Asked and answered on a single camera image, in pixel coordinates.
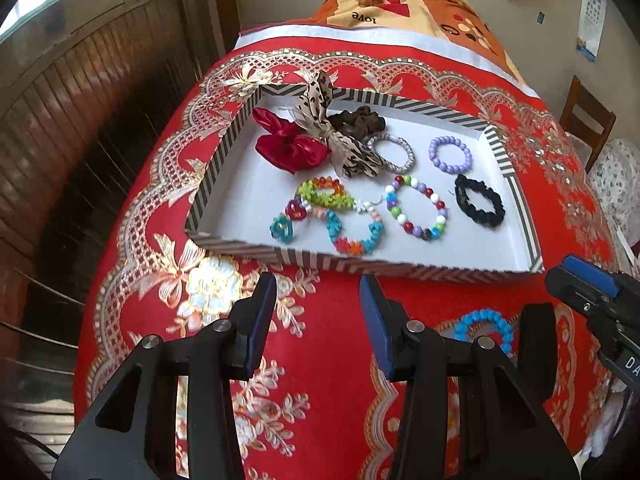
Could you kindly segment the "black scrunchie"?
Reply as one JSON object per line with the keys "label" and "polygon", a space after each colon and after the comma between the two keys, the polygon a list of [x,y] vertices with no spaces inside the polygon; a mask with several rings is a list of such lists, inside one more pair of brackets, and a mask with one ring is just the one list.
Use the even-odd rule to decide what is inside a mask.
{"label": "black scrunchie", "polygon": [[479,226],[498,228],[506,216],[501,196],[484,181],[459,174],[454,180],[454,197],[459,209]]}

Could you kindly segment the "red satin scrunchie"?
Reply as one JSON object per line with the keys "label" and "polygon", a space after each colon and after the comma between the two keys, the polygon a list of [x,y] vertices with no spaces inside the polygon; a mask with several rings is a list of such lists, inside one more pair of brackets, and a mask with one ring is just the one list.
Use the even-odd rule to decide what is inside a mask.
{"label": "red satin scrunchie", "polygon": [[308,136],[296,122],[262,107],[255,107],[252,117],[266,132],[256,140],[255,150],[272,166],[296,174],[317,168],[331,154],[326,144]]}

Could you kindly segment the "leopard print bow scrunchie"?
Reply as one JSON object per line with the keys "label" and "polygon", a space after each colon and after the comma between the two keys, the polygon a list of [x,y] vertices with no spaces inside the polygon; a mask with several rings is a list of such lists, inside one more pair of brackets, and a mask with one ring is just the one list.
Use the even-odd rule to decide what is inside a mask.
{"label": "leopard print bow scrunchie", "polygon": [[331,125],[328,107],[332,96],[332,82],[324,70],[319,70],[308,82],[293,110],[296,124],[330,150],[330,163],[339,177],[351,178],[363,174],[376,178],[383,170],[382,158],[360,141],[339,132]]}

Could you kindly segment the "brown scrunchie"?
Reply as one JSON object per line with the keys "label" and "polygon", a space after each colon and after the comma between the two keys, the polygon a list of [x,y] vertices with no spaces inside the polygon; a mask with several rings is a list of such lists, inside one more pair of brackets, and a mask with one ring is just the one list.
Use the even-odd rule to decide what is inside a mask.
{"label": "brown scrunchie", "polygon": [[343,110],[330,115],[328,121],[338,132],[362,141],[373,133],[382,132],[386,128],[385,119],[368,106],[360,106],[353,112]]}

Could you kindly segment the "white floral cushion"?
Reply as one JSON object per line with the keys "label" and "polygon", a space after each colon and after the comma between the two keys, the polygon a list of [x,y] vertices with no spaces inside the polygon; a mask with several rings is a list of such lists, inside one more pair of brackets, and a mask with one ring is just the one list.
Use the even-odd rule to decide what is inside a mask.
{"label": "white floral cushion", "polygon": [[588,178],[615,239],[639,269],[638,146],[627,139],[609,140]]}

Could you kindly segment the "white tray striped rim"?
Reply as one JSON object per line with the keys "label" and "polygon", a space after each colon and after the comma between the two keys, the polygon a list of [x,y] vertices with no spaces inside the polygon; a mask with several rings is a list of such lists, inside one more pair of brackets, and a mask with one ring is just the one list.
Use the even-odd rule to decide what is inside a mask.
{"label": "white tray striped rim", "polygon": [[[366,104],[385,119],[388,134],[409,143],[416,154],[413,177],[432,188],[446,204],[444,232],[431,243],[406,234],[386,208],[384,191],[393,176],[383,171],[374,179],[357,176],[341,180],[357,204],[356,211],[338,215],[344,236],[350,240],[368,237],[369,207],[376,208],[385,223],[380,246],[372,254],[339,254],[324,226],[312,219],[296,223],[292,242],[283,243],[278,234],[269,231],[270,222],[303,181],[329,176],[333,170],[324,165],[289,174],[272,166],[255,150],[265,130],[252,113],[255,108],[264,108],[292,119],[304,89],[301,84],[270,84],[242,105],[216,147],[186,217],[184,229],[195,244],[214,252],[307,269],[416,280],[489,282],[544,270],[532,214],[493,125],[439,105],[355,89],[335,90],[331,112],[356,110]],[[500,226],[480,226],[459,209],[454,196],[456,178],[435,168],[428,159],[431,140],[440,136],[452,136],[470,151],[472,167],[467,175],[485,182],[500,196],[506,210]]]}

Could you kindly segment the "wooden chair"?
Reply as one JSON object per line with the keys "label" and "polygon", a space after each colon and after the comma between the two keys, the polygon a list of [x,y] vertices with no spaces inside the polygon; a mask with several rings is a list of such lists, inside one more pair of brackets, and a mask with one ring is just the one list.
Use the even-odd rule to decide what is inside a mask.
{"label": "wooden chair", "polygon": [[582,154],[589,154],[585,170],[589,172],[601,154],[611,135],[616,115],[606,108],[574,75],[560,118],[560,126],[570,134],[572,140],[585,144]]}

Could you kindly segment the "eye chart poster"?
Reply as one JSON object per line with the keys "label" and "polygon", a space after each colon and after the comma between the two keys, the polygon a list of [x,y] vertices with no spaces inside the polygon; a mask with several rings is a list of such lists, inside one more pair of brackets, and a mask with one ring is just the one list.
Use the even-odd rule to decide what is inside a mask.
{"label": "eye chart poster", "polygon": [[578,18],[576,50],[589,62],[598,57],[608,0],[582,0]]}

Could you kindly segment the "orange heart pattern blanket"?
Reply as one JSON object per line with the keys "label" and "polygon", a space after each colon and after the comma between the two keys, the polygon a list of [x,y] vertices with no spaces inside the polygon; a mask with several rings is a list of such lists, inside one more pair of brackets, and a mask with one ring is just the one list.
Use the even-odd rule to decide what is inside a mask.
{"label": "orange heart pattern blanket", "polygon": [[466,0],[326,0],[308,21],[341,28],[381,26],[447,40],[524,81],[500,41]]}

